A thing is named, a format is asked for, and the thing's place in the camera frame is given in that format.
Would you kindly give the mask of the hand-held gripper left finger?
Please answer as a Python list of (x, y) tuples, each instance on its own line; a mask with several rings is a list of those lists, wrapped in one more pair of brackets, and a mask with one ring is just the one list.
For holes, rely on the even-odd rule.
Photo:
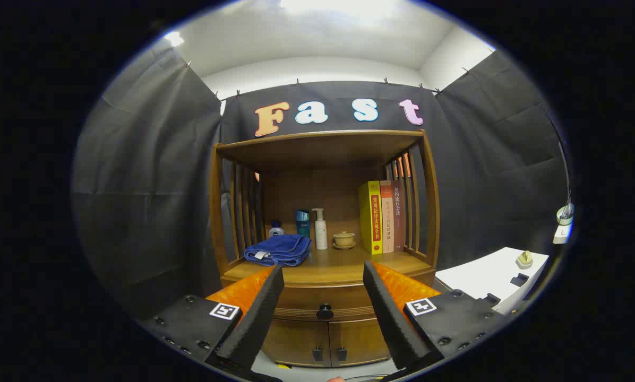
[(232, 380), (273, 380), (252, 370), (284, 289), (281, 267), (266, 268), (243, 303), (186, 294), (155, 314), (140, 319), (140, 326), (159, 342), (192, 362)]

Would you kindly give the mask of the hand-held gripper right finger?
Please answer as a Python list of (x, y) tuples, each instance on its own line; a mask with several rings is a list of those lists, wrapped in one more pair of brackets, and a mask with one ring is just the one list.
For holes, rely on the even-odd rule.
[(495, 298), (439, 292), (383, 264), (366, 261), (362, 281), (398, 370), (415, 372), (494, 334), (506, 316)]

